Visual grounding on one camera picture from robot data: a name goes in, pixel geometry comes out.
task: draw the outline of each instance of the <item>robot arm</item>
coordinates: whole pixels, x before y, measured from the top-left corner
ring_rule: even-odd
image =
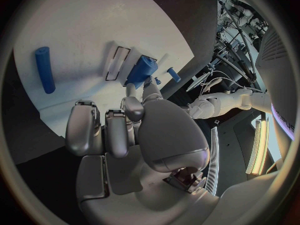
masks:
[[[188,113],[193,119],[208,119],[226,114],[233,108],[249,110],[255,108],[271,114],[271,99],[268,93],[258,93],[251,89],[239,89],[235,93],[222,92],[200,95],[188,105]]]

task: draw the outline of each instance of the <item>white robotic forearm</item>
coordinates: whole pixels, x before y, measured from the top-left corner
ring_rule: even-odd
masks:
[[[233,108],[249,110],[251,108],[271,113],[271,99],[267,93],[254,92],[251,89],[239,89],[235,93],[222,92],[200,95],[188,105],[189,115],[193,119],[208,119],[226,114]]]

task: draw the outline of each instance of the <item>purple light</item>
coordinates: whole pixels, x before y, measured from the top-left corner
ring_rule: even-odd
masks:
[[[272,110],[273,116],[274,116],[275,120],[277,121],[277,123],[285,131],[285,133],[290,137],[290,139],[292,139],[294,141],[295,140],[294,132],[291,131],[290,128],[288,127],[288,125],[282,121],[282,119],[276,112],[275,108],[273,107],[273,104],[271,104],[271,110]]]

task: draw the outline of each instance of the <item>blue cylinder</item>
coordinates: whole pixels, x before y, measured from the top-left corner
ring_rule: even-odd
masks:
[[[181,77],[174,71],[173,67],[170,67],[167,72],[172,76],[176,83],[181,80]]]
[[[159,84],[162,83],[161,80],[159,80],[157,77],[155,78],[155,81],[156,81],[156,84],[157,84],[157,85],[159,85]]]
[[[138,89],[158,68],[153,58],[142,55],[129,73],[125,85],[134,84],[135,89]]]
[[[42,86],[46,94],[55,91],[55,84],[50,64],[50,49],[47,46],[40,47],[35,51],[35,60]]]

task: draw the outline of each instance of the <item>white board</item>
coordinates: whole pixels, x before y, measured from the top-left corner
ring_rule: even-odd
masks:
[[[179,72],[194,57],[153,0],[45,0],[24,24],[14,45],[17,71],[40,118],[57,135],[65,136],[71,108],[79,99],[96,103],[102,124],[107,109],[120,107],[125,89],[103,77],[112,41],[157,59],[159,88],[172,79],[168,68]],[[35,61],[35,50],[44,46],[50,47],[56,86],[52,94],[45,93]],[[137,94],[141,96],[142,88]]]

